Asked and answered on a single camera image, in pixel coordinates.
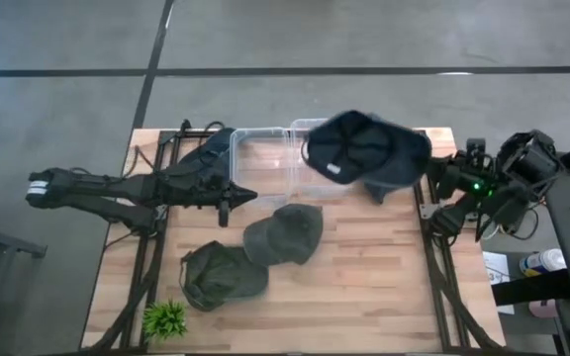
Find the white label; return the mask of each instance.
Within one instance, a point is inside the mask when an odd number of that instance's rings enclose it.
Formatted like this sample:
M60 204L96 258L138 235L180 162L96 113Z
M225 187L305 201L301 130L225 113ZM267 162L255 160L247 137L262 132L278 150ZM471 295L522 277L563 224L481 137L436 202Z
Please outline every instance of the white label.
M507 265L507 255L501 253L483 252L483 261L490 278L490 284L510 282L510 270ZM513 314L514 306L499 306L501 313Z
M30 188L45 188L48 185L46 181L32 181L30 182Z
M338 174L342 168L336 166L335 164L328 164L327 170L333 174Z
M48 190L45 188L30 188L28 189L28 194L45 194Z

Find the metal bracket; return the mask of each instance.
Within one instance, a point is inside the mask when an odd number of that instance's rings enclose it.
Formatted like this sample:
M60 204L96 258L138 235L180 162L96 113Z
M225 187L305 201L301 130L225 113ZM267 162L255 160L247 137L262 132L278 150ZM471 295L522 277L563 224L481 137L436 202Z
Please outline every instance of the metal bracket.
M424 219L424 220L428 220L428 219L432 218L432 214L434 214L434 212L436 212L436 210L441 208L442 206L443 206L443 204L441 204L441 203L439 203L439 204L420 204L419 205L420 217L422 217L422 219Z

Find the white stripe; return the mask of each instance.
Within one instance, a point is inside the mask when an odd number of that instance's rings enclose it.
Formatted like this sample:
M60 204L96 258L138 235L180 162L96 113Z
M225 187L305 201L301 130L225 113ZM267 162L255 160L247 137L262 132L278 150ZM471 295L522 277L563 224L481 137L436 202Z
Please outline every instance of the white stripe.
M30 183L30 188L45 188L47 185L46 181L33 181Z
M30 189L28 189L28 194L41 194L41 195L43 195L47 192L48 192L48 190L45 188L30 188Z

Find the black baseball cap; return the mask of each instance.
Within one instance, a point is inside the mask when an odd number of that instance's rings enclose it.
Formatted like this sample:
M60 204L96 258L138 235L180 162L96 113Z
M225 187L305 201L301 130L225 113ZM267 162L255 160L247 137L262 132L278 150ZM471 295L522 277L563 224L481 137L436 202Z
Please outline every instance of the black baseball cap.
M289 204L276 210L270 218L246 227L243 248L249 260L259 265L303 264L318 247L322 234L320 208Z
M335 183L361 179L390 188L419 181L432 151L425 134L355 110L310 130L304 147L306 163Z

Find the black mount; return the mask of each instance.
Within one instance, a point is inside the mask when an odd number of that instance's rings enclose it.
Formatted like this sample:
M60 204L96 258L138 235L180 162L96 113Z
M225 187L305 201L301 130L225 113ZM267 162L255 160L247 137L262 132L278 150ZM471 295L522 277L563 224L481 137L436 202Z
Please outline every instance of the black mount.
M490 222L516 229L529 204L539 202L560 174L570 172L570 152L560 156L553 139L537 130L512 135L496 157L485 148L485 139L470 138L466 150L431 160L427 177L438 197L448 199L457 189L465 193L430 214L435 235L457 235L470 213L477 213L479 222L486 215ZM477 240L481 234L477 228Z

